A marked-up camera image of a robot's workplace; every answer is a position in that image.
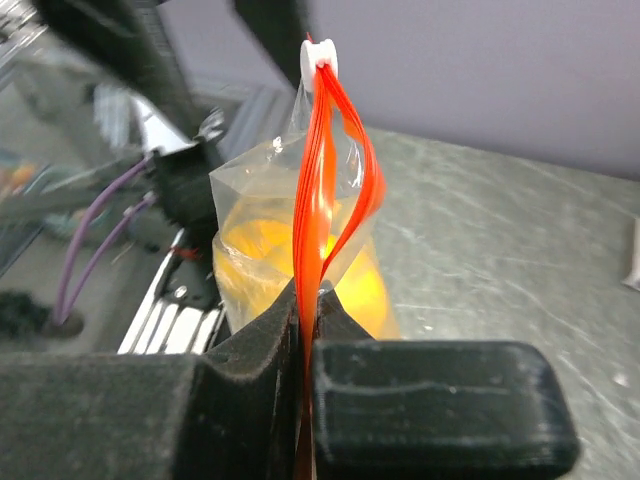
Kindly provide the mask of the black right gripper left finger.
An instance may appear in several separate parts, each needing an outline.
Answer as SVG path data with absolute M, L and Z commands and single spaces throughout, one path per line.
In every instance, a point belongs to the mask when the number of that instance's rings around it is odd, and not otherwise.
M 202 354 L 1 358 L 5 479 L 289 479 L 294 289 Z

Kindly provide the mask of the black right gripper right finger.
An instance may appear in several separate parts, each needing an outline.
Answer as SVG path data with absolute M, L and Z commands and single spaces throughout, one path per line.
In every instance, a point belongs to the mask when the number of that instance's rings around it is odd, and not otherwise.
M 511 340 L 376 340 L 324 293 L 312 353 L 321 479 L 557 479 L 580 441 L 556 373 Z

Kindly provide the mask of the yellow orange fruit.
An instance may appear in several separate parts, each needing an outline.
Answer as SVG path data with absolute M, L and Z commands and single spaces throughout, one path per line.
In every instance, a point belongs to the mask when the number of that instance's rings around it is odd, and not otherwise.
M 371 241 L 360 250 L 335 290 L 344 310 L 373 338 L 401 338 L 390 295 L 379 269 L 376 249 Z

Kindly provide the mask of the yellow pear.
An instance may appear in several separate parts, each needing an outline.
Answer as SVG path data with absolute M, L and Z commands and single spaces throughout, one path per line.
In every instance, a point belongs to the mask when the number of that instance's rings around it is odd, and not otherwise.
M 292 227 L 278 220 L 225 226 L 213 240 L 213 253 L 233 333 L 270 307 L 293 277 Z

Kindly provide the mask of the clear bag orange zipper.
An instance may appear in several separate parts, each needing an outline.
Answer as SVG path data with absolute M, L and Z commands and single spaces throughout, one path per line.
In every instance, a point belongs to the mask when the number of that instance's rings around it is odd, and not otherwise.
M 373 143 L 339 81 L 333 41 L 305 39 L 300 73 L 288 132 L 216 168 L 210 180 L 217 234 L 252 219 L 292 227 L 293 277 L 278 297 L 296 303 L 299 357 L 308 369 L 319 303 L 337 296 L 346 270 L 363 246 L 373 243 L 386 183 Z

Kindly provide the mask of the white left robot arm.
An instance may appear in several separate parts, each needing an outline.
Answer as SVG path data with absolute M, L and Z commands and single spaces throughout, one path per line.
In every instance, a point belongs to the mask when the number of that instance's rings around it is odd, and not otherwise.
M 155 189 L 166 217 L 197 245 L 218 229 L 209 173 L 223 163 L 181 71 L 155 1 L 37 1 L 44 24 L 58 37 L 142 95 L 187 139 L 183 153 L 155 157 Z

